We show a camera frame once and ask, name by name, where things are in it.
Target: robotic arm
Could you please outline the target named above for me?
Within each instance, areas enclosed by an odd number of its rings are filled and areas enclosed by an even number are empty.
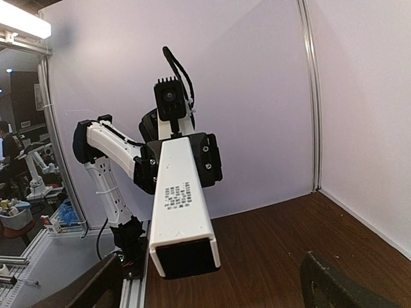
[[[30,194],[27,196],[27,200],[35,200],[37,198],[45,197],[53,188],[52,186],[46,186],[42,177],[37,172],[35,163],[41,168],[44,175],[49,173],[59,173],[58,166],[52,162],[46,165],[43,158],[39,154],[41,151],[48,151],[51,148],[51,143],[33,142],[29,144],[24,150],[21,151],[18,159],[24,159],[26,161],[28,170],[30,172]]]
[[[171,52],[166,47],[163,51],[170,63]],[[188,99],[179,74],[173,71],[176,77],[158,80],[154,87],[157,108],[139,125],[144,144],[117,130],[111,115],[79,122],[73,141],[77,160],[96,182],[114,242],[122,249],[126,264],[142,266],[144,253],[138,239],[144,231],[121,197],[110,160],[142,190],[155,195],[149,251],[159,275],[168,279],[220,267],[202,192],[203,187],[222,179],[220,154],[213,134],[195,133],[193,93]],[[139,273],[141,269],[125,276],[138,277]]]

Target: light fixture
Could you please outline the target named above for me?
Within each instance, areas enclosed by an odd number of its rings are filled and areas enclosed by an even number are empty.
[[[3,0],[0,0],[0,24],[41,39],[46,39],[51,35],[51,25],[48,22]]]

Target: brown wooden surface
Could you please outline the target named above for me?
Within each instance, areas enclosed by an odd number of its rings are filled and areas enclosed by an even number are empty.
[[[411,262],[319,192],[218,218],[213,226],[221,270],[163,280],[150,260],[146,307],[303,307],[299,266],[310,250],[411,307]]]

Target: metal frame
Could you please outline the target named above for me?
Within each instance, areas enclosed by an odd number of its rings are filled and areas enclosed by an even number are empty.
[[[306,47],[308,79],[310,83],[311,112],[313,121],[313,191],[321,189],[322,171],[322,116],[320,78],[317,67],[317,57],[313,40],[313,32],[310,24],[306,0],[297,0],[297,6],[301,18],[302,34]]]
[[[143,222],[143,228],[147,232],[147,238],[150,237],[150,227],[151,223],[149,221]],[[121,291],[120,308],[143,308],[145,306],[148,258],[150,258],[150,254],[147,248],[144,276],[141,280],[124,280],[123,290]]]
[[[40,59],[38,74],[39,74],[39,84],[40,91],[44,102],[44,116],[46,117],[46,124],[48,132],[50,135],[51,144],[53,146],[53,151],[57,164],[60,168],[60,174],[62,176],[64,187],[68,195],[70,196],[71,205],[76,212],[77,218],[81,223],[84,232],[87,232],[89,226],[85,218],[83,209],[80,206],[80,201],[74,189],[73,181],[71,180],[70,172],[67,168],[66,158],[64,157],[64,152],[61,147],[60,136],[58,134],[58,128],[55,120],[55,113],[53,104],[50,98],[49,84],[48,84],[48,60],[47,56],[44,55]]]
[[[29,260],[23,257],[9,257],[6,255],[0,255],[0,264],[26,267],[29,264]]]
[[[25,268],[21,266],[13,266],[10,268],[10,275],[13,275],[18,282],[13,288],[0,287],[1,308],[9,308],[11,306],[20,291],[22,281],[25,281],[30,275],[31,270],[47,248],[49,240],[50,235],[48,234],[48,231],[45,229],[41,230],[20,257],[30,260],[30,263]]]
[[[12,41],[9,41],[6,34],[6,31],[0,30],[0,46],[26,53],[34,53],[35,55],[52,55],[52,49],[44,44],[20,37],[15,37]]]
[[[78,220],[81,221],[80,224],[83,231],[86,233],[89,229],[89,226],[87,224],[84,212],[80,206],[80,201],[77,197],[73,182],[71,180],[71,175],[69,174],[69,170],[67,168],[66,159],[62,151],[60,137],[55,122],[54,109],[53,105],[51,104],[51,98],[49,95],[47,56],[51,56],[53,54],[53,50],[45,45],[43,41],[37,42],[36,40],[32,40],[30,38],[26,39],[15,37],[13,38],[13,40],[8,40],[7,31],[5,30],[0,30],[0,46],[23,51],[26,53],[33,53],[39,56],[39,83],[41,95],[44,102],[44,116],[46,118],[48,132],[53,145],[53,150],[55,152],[57,164],[60,167],[60,170],[62,170],[61,176],[64,181],[67,193],[70,197],[71,204],[74,208],[74,211],[76,212]]]

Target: white rectangular end effector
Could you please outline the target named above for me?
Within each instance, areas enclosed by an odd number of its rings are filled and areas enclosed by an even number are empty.
[[[220,267],[188,137],[162,143],[149,248],[159,275],[167,279],[209,273]]]

